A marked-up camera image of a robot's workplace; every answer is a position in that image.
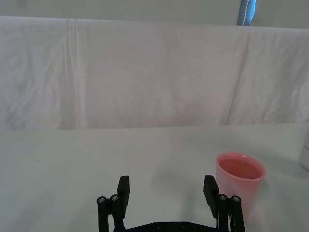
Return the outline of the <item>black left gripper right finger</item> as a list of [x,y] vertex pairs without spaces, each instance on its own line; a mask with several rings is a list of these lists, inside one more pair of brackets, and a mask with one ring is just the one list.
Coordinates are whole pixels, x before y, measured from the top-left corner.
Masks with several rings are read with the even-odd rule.
[[212,175],[204,177],[203,192],[206,202],[216,219],[218,232],[245,232],[242,200],[239,196],[227,197],[219,193],[219,187]]

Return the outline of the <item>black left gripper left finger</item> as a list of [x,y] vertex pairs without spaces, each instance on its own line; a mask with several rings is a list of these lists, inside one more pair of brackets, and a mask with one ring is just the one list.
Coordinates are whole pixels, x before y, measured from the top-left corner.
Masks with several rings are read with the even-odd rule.
[[98,206],[98,231],[108,232],[108,217],[112,215],[114,222],[114,232],[125,232],[124,218],[130,194],[129,176],[121,176],[117,193],[110,198],[100,196],[97,198]]

